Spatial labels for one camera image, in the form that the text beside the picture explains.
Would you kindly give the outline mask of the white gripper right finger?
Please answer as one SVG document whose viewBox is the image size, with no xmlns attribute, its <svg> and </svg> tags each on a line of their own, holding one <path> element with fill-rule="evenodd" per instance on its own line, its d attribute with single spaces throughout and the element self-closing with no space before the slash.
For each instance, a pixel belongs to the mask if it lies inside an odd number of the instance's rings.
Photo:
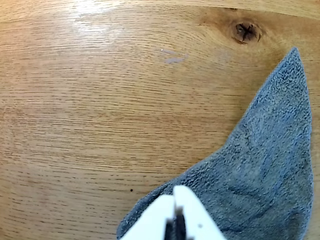
<svg viewBox="0 0 320 240">
<path fill-rule="evenodd" d="M 173 188 L 175 214 L 184 221 L 186 240 L 224 240 L 225 237 L 196 194 L 187 186 Z"/>
</svg>

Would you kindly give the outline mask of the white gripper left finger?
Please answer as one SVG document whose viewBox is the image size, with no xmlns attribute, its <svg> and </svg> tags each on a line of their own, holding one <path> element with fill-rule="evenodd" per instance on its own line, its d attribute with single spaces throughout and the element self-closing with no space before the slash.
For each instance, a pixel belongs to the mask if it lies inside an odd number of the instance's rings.
<svg viewBox="0 0 320 240">
<path fill-rule="evenodd" d="M 175 217 L 175 197 L 161 195 L 142 213 L 122 240 L 164 240 L 166 227 Z"/>
</svg>

